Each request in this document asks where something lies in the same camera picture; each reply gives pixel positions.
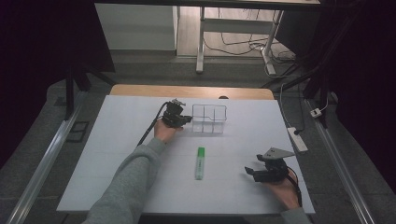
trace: power strip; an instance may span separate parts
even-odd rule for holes
[[[299,152],[306,152],[308,148],[306,147],[303,139],[299,134],[295,134],[296,128],[288,128],[288,132],[291,140],[293,140],[294,145],[297,147]]]

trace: person's left hand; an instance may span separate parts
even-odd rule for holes
[[[160,139],[165,144],[168,143],[176,132],[180,132],[183,130],[183,127],[180,128],[169,128],[163,123],[162,119],[157,119],[157,122],[154,125],[154,137]]]

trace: gray sweatshirt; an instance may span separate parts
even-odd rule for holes
[[[92,206],[83,224],[137,224],[149,188],[160,168],[165,144],[153,138],[140,145],[122,162],[103,196]],[[310,223],[303,208],[281,213],[286,224]]]

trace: metal desk leg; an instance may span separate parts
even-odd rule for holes
[[[196,73],[202,74],[204,72],[204,27],[205,27],[205,8],[201,7],[201,20],[199,28],[199,44],[197,53],[197,67]]]
[[[269,75],[275,75],[276,71],[275,68],[271,62],[271,58],[269,56],[270,50],[271,50],[271,45],[274,41],[274,37],[276,34],[277,26],[279,25],[280,18],[282,16],[283,11],[278,11],[275,20],[273,22],[273,27],[271,29],[271,33],[268,35],[268,41],[267,44],[265,45],[265,48],[262,49],[262,57],[264,58],[265,61],[265,66],[267,67],[267,71]]]

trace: white plug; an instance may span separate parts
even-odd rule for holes
[[[320,110],[319,110],[318,108],[316,108],[316,109],[314,109],[314,110],[311,110],[311,116],[312,116],[312,117],[317,118],[317,117],[319,117],[320,115],[321,115],[321,112],[320,112]]]

